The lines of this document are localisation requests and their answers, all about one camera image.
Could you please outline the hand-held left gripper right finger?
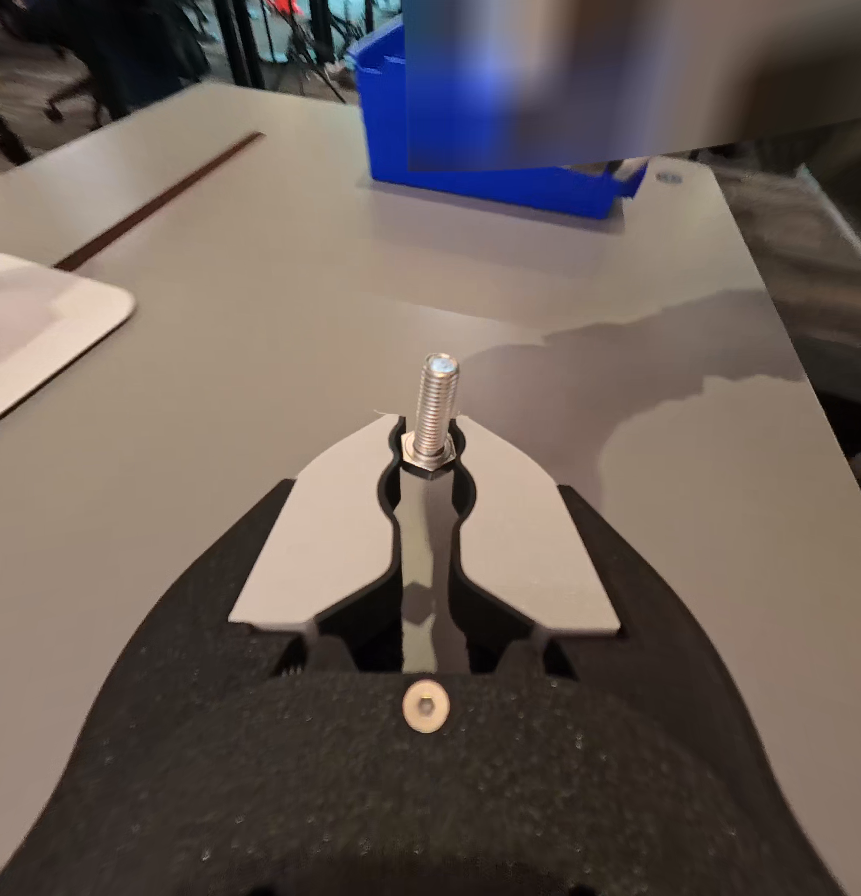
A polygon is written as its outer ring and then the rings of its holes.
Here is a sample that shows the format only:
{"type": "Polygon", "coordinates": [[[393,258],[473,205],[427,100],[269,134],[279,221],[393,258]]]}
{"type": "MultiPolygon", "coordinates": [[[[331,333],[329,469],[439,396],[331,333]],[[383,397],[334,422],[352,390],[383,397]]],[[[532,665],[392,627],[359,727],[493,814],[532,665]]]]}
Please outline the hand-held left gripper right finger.
{"type": "Polygon", "coordinates": [[[470,671],[494,671],[515,643],[545,650],[555,638],[617,636],[617,611],[554,478],[467,416],[450,436],[448,607],[470,671]]]}

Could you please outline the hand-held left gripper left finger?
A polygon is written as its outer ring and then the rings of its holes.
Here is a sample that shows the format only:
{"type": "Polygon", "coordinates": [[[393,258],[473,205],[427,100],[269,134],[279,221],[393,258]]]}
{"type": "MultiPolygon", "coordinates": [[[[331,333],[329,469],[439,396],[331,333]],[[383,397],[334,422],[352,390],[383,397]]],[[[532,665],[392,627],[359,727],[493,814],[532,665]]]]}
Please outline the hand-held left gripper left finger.
{"type": "Polygon", "coordinates": [[[359,670],[403,666],[400,440],[379,416],[318,454],[293,481],[228,615],[266,633],[343,642],[359,670]]]}

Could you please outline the silver hex bolt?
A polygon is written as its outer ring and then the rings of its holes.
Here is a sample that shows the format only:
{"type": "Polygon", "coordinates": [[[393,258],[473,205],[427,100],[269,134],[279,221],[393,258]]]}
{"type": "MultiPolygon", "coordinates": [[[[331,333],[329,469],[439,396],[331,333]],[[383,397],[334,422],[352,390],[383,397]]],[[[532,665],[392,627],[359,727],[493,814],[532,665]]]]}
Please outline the silver hex bolt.
{"type": "Polygon", "coordinates": [[[446,353],[431,353],[423,362],[414,428],[400,437],[402,468],[413,476],[432,480],[455,463],[450,424],[459,377],[459,362],[446,353]]]}

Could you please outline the blue plastic bin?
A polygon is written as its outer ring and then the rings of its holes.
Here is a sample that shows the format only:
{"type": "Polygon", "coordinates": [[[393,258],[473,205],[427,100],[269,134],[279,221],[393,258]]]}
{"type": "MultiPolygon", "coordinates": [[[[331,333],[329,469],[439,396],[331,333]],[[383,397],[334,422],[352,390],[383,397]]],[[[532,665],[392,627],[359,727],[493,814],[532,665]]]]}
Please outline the blue plastic bin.
{"type": "Polygon", "coordinates": [[[372,178],[470,199],[601,220],[614,204],[632,199],[648,161],[624,161],[615,169],[586,173],[572,168],[488,172],[410,171],[406,146],[405,41],[397,15],[348,51],[366,135],[372,178]]]}

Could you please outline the black office chair with jacket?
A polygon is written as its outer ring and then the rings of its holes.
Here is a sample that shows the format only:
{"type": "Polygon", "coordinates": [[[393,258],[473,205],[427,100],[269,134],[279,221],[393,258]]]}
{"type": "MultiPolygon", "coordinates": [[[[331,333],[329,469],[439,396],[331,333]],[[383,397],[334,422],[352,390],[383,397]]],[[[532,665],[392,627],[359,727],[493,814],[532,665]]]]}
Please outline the black office chair with jacket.
{"type": "Polygon", "coordinates": [[[31,39],[68,51],[112,121],[200,83],[211,65],[179,2],[27,2],[31,39]]]}

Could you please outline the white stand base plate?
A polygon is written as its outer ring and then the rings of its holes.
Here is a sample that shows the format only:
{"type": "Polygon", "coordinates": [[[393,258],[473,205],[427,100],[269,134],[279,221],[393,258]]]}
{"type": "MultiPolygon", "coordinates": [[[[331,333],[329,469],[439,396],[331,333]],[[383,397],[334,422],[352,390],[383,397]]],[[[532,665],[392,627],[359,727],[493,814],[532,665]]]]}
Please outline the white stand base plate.
{"type": "Polygon", "coordinates": [[[0,253],[0,420],[134,309],[122,288],[0,253]]]}

